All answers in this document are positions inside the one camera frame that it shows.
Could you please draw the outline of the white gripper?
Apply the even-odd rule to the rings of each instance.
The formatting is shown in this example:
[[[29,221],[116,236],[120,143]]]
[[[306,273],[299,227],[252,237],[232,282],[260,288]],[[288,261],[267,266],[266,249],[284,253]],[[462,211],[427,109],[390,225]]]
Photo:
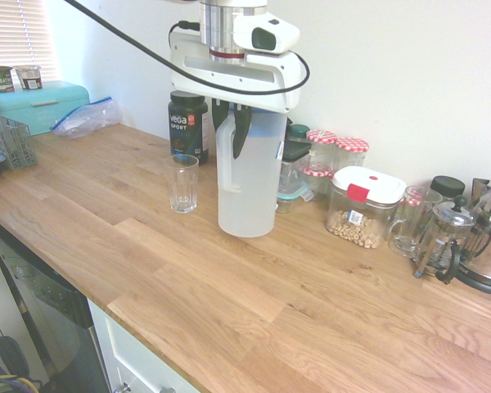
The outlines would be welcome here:
[[[209,47],[193,34],[171,34],[170,61],[180,70],[194,75],[208,85],[193,81],[174,71],[173,86],[181,91],[217,98],[211,102],[214,130],[225,121],[229,102],[233,106],[235,136],[232,155],[237,159],[250,130],[252,107],[287,113],[294,109],[300,99],[299,89],[284,93],[301,82],[301,61],[295,53],[280,55],[247,52],[240,64],[226,64],[210,58]]]

